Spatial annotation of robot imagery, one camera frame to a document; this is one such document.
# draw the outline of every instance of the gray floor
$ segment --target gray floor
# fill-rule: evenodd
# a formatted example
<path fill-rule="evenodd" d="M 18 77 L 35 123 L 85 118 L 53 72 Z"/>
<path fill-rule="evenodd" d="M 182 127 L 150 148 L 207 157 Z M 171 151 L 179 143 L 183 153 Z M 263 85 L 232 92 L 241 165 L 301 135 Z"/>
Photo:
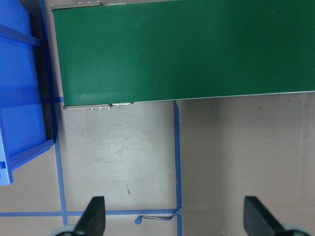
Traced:
<path fill-rule="evenodd" d="M 47 0 L 56 96 L 62 96 Z M 45 85 L 41 87 L 48 96 Z M 283 223 L 315 235 L 315 93 L 178 101 L 184 235 L 240 236 L 243 199 L 258 196 Z M 173 104 L 111 111 L 65 111 L 57 104 L 67 210 L 105 195 L 108 210 L 176 207 Z M 48 134 L 50 112 L 44 105 Z M 0 212 L 60 211 L 54 148 L 14 172 L 0 191 Z M 176 220 L 108 216 L 105 235 L 176 235 Z M 74 224 L 78 217 L 68 217 Z M 61 217 L 0 218 L 0 234 L 43 236 Z"/>

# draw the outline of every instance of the green board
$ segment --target green board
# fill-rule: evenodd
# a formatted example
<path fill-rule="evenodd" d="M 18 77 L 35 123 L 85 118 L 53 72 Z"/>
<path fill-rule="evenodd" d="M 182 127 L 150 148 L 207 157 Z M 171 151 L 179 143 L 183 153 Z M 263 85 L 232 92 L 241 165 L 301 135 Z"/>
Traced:
<path fill-rule="evenodd" d="M 66 106 L 315 90 L 314 0 L 54 11 Z"/>

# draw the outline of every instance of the blue bin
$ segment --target blue bin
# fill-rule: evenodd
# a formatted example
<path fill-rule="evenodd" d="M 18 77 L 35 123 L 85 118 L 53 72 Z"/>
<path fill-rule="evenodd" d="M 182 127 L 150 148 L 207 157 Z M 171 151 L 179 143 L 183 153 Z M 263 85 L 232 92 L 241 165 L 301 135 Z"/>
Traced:
<path fill-rule="evenodd" d="M 45 132 L 28 12 L 18 0 L 0 0 L 0 185 L 54 143 Z"/>

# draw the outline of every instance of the blue plastic bin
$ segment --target blue plastic bin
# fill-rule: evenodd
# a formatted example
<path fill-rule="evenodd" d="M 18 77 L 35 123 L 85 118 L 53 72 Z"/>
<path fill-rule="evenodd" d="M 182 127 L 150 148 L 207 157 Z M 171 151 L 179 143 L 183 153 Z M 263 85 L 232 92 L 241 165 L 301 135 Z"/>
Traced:
<path fill-rule="evenodd" d="M 18 0 L 0 0 L 0 185 L 53 145 L 47 140 L 28 12 Z"/>

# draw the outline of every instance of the crumpled blue tape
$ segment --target crumpled blue tape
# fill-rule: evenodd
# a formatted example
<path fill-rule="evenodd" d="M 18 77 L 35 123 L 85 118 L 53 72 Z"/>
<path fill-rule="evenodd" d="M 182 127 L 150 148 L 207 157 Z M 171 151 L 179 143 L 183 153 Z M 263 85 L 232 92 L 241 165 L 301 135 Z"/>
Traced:
<path fill-rule="evenodd" d="M 136 225 L 140 225 L 142 223 L 142 219 L 170 221 L 178 215 L 181 215 L 180 209 L 177 209 L 170 217 L 138 215 L 134 222 Z"/>

